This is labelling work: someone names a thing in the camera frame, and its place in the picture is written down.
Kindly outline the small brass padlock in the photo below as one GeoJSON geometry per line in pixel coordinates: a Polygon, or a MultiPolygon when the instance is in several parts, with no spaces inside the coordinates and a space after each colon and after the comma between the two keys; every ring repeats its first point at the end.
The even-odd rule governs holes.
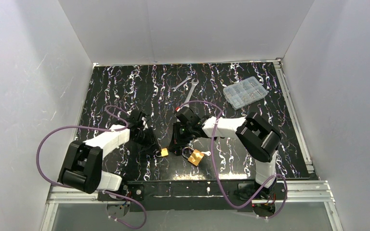
{"type": "Polygon", "coordinates": [[[160,157],[167,157],[169,155],[169,150],[168,148],[162,148],[159,149],[155,152],[155,157],[160,158],[160,157]]]}

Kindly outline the large brass padlock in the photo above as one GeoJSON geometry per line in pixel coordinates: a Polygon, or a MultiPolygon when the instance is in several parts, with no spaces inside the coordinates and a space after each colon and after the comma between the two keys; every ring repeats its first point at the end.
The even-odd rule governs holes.
{"type": "Polygon", "coordinates": [[[182,157],[191,163],[193,166],[197,167],[203,158],[210,156],[210,151],[199,151],[192,147],[185,147],[181,151],[182,157]]]}

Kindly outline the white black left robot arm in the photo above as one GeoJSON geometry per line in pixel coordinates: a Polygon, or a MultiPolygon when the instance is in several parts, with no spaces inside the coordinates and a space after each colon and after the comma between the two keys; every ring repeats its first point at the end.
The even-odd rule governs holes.
{"type": "Polygon", "coordinates": [[[109,131],[86,141],[73,141],[66,152],[58,182],[85,193],[117,192],[123,182],[120,175],[102,170],[104,158],[119,146],[132,141],[146,154],[157,154],[161,147],[147,124],[146,113],[137,109],[129,113],[123,124],[113,124],[109,131]]]}

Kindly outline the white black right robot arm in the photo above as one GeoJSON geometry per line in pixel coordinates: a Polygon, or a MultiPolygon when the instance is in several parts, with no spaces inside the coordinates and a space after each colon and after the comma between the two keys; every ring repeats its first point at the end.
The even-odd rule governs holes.
{"type": "Polygon", "coordinates": [[[282,136],[258,113],[250,113],[239,118],[199,117],[189,107],[176,112],[177,121],[172,127],[172,138],[168,150],[179,153],[192,140],[197,138],[238,139],[256,163],[256,185],[270,190],[276,179],[276,156],[282,136]]]}

